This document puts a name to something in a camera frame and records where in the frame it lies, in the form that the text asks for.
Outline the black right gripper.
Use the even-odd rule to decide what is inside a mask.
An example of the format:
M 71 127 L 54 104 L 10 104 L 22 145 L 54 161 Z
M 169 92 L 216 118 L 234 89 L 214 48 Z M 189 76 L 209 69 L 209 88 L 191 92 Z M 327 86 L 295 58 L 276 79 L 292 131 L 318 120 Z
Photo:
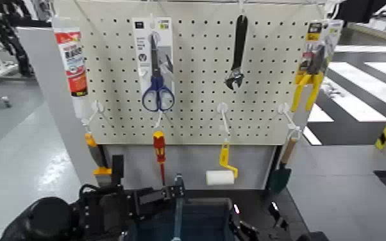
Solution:
M 283 218 L 275 202 L 271 202 L 267 208 L 269 214 L 274 219 L 274 228 L 288 230 L 288 222 Z M 230 229 L 237 237 L 237 240 L 259 241 L 259 231 L 252 225 L 240 219 L 240 210 L 236 204 L 230 209 Z M 322 231 L 308 232 L 300 235 L 296 241 L 330 241 Z

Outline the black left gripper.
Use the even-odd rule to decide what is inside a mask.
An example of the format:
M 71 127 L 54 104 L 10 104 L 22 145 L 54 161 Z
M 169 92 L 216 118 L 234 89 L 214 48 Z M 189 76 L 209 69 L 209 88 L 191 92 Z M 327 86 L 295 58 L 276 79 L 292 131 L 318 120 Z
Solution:
M 125 190 L 121 184 L 124 177 L 124 155 L 112 156 L 112 184 L 114 187 L 81 186 L 78 195 L 80 240 L 127 240 L 134 223 L 135 205 L 170 201 L 185 197 L 183 185 L 166 186 L 159 190 L 143 188 Z

